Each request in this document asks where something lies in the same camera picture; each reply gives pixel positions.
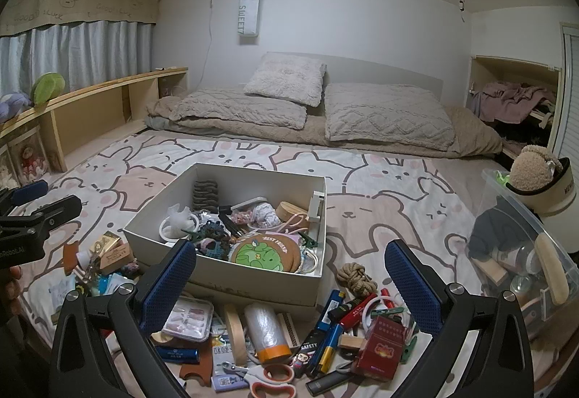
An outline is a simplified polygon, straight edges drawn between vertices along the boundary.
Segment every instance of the rope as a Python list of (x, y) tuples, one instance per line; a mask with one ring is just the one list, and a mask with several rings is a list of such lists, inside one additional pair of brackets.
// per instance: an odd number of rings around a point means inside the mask
[(365, 298), (378, 289), (378, 284), (366, 273), (366, 268), (356, 262), (344, 264), (336, 279), (338, 283), (345, 285), (356, 297)]

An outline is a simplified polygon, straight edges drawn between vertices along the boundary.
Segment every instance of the white cardboard box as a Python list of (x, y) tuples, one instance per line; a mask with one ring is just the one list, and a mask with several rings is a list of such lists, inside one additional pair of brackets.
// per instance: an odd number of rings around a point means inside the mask
[[(176, 203), (190, 206), (193, 184), (198, 179), (213, 179), (217, 182), (221, 205), (235, 205), (262, 196), (274, 207), (285, 200), (307, 208), (314, 191), (322, 192), (324, 198), (326, 196), (325, 179), (319, 176), (195, 164), (163, 188), (124, 228), (135, 256), (145, 267), (157, 264), (169, 252), (170, 248), (159, 236), (159, 224), (167, 216), (167, 207)], [(189, 281), (198, 286), (199, 293), (203, 292), (204, 296), (209, 291), (216, 291), (227, 294), (227, 297), (238, 297), (243, 303), (253, 299), (315, 307), (324, 265), (325, 203), (320, 223), (315, 225), (318, 228), (317, 236), (313, 236), (318, 241), (315, 253), (320, 262), (310, 274), (267, 271), (199, 255)], [(191, 284), (188, 286), (187, 290), (195, 294), (196, 289), (191, 288)]]

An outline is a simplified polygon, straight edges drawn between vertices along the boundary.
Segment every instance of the purple cloth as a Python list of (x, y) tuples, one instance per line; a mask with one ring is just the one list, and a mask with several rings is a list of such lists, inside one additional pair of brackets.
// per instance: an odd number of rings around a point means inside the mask
[(555, 102), (553, 93), (545, 88), (495, 81), (482, 90), (479, 117), (484, 122), (521, 123), (543, 99)]

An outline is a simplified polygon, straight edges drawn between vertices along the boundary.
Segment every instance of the red cigarette box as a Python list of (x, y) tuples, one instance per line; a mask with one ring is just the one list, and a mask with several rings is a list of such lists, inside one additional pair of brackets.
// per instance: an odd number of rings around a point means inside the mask
[(392, 380), (404, 349), (404, 329), (392, 320), (377, 317), (351, 371), (376, 380)]

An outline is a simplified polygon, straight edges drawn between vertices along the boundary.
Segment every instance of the brown blanket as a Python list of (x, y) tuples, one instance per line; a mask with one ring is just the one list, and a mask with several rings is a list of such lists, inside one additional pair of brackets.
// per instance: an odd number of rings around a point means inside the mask
[[(499, 134), (482, 123), (469, 109), (464, 107), (445, 107), (458, 139), (460, 151), (455, 152), (400, 143), (376, 144), (361, 140), (349, 142), (329, 141), (325, 138), (325, 117), (315, 115), (308, 115), (306, 125), (302, 130), (221, 119), (184, 118), (177, 122), (170, 121), (169, 115), (181, 99), (176, 96), (167, 96), (148, 104), (147, 111), (150, 118), (145, 123), (156, 130), (172, 130), (193, 135), (213, 135), (230, 138), (247, 136), (265, 141), (305, 143), (332, 148), (426, 156), (428, 158), (461, 158), (464, 156), (500, 153), (502, 150), (502, 141)], [(210, 134), (210, 130), (218, 130), (218, 132)]]

